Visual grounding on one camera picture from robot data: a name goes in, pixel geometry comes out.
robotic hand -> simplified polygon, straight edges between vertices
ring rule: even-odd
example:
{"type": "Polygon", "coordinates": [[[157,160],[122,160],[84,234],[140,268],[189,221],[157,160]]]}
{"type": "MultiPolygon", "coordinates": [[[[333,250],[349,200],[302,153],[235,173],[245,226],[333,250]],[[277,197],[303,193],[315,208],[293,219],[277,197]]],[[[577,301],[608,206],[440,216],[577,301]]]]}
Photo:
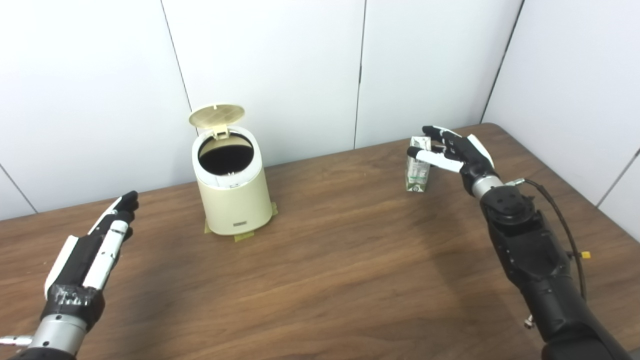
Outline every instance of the robotic hand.
{"type": "Polygon", "coordinates": [[[47,300],[33,336],[5,336],[0,345],[28,347],[10,360],[75,360],[84,336],[100,320],[102,289],[120,257],[121,244],[133,235],[129,224],[138,193],[118,198],[81,238],[69,236],[58,254],[44,291],[47,300]]]}
{"type": "Polygon", "coordinates": [[[573,285],[570,259],[547,219],[531,198],[502,183],[482,143],[474,135],[464,138],[442,127],[424,126],[422,131],[442,145],[432,151],[410,147],[407,155],[459,172],[466,191],[480,201],[498,259],[546,343],[542,359],[630,360],[573,285]]]}

cream trash can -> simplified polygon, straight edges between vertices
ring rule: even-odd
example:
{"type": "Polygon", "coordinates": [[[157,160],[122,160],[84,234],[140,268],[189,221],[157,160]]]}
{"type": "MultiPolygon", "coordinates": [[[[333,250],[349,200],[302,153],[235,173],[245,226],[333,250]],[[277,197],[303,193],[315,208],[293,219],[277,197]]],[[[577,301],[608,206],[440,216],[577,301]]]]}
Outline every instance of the cream trash can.
{"type": "Polygon", "coordinates": [[[241,106],[229,104],[189,116],[192,125],[210,129],[193,143],[191,158],[207,225],[220,235],[255,230],[273,214],[260,147],[249,130],[230,126],[243,116],[241,106]]]}

trash can lid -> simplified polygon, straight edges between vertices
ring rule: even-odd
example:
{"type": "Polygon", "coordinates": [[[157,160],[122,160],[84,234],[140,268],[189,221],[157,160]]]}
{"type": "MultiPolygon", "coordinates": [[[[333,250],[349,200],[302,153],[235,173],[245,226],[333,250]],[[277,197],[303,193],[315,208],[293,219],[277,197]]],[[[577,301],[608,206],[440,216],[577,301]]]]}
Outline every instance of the trash can lid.
{"type": "Polygon", "coordinates": [[[215,139],[228,138],[227,125],[233,124],[244,116],[240,105],[217,104],[200,108],[189,116],[191,125],[203,129],[213,129],[215,139]]]}

white fingertip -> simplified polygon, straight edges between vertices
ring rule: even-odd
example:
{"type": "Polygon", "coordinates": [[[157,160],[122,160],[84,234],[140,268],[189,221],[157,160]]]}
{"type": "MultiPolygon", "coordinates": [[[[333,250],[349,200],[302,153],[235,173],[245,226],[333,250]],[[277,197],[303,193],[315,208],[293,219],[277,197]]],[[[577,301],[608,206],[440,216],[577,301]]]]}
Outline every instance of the white fingertip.
{"type": "Polygon", "coordinates": [[[467,138],[485,158],[489,159],[491,166],[495,168],[495,165],[493,164],[493,159],[491,159],[491,155],[484,148],[484,145],[480,142],[480,140],[478,140],[478,138],[476,138],[476,136],[473,134],[469,135],[467,138]]]}
{"type": "Polygon", "coordinates": [[[448,171],[460,172],[460,169],[464,165],[461,161],[451,160],[444,157],[444,154],[436,154],[435,152],[422,150],[419,151],[415,158],[425,163],[432,164],[439,168],[443,168],[448,171]]]}
{"type": "Polygon", "coordinates": [[[49,291],[49,288],[51,287],[51,285],[53,285],[53,282],[60,275],[62,268],[65,267],[67,260],[69,260],[69,255],[71,255],[71,252],[74,250],[74,247],[76,247],[77,243],[78,238],[73,235],[69,235],[67,237],[67,240],[65,241],[65,244],[62,245],[62,249],[60,249],[58,257],[53,263],[51,271],[49,271],[49,275],[47,275],[47,279],[44,281],[44,299],[47,298],[47,292],[49,291]]]}

